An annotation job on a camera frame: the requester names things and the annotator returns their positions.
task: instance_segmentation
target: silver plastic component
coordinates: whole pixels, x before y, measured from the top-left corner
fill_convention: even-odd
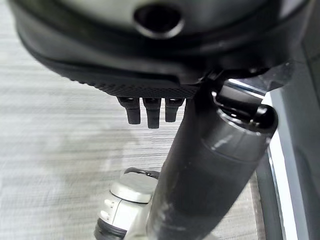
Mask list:
[[[111,186],[111,193],[123,200],[147,204],[150,202],[158,181],[155,178],[130,172]]]
[[[119,229],[128,230],[134,222],[137,214],[146,206],[130,201],[122,200],[116,210],[112,225]]]
[[[99,218],[107,224],[112,225],[121,201],[121,198],[112,195],[111,192],[108,191],[105,195],[103,204],[100,206],[100,211],[98,213]]]

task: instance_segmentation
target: vacuum wand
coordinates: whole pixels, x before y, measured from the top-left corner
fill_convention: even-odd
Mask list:
[[[201,90],[186,104],[162,167],[146,225],[148,239],[201,240],[229,211],[277,129],[276,111],[254,120],[218,106]]]

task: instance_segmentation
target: black plastic tab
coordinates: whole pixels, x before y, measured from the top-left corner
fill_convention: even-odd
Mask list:
[[[129,97],[118,97],[118,101],[125,108],[129,124],[140,124],[140,99]]]
[[[184,103],[184,98],[166,98],[165,99],[165,121],[173,123],[176,121],[178,108]]]
[[[161,98],[143,98],[148,118],[148,128],[158,129],[160,118]]]

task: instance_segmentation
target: gray carpet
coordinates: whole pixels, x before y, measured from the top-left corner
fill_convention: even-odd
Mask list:
[[[182,116],[165,123],[162,109],[151,130],[142,111],[142,124],[129,125],[115,97],[36,62],[1,0],[0,240],[93,240],[112,180],[128,167],[159,170]],[[253,179],[215,229],[218,239],[264,239],[257,191]]]

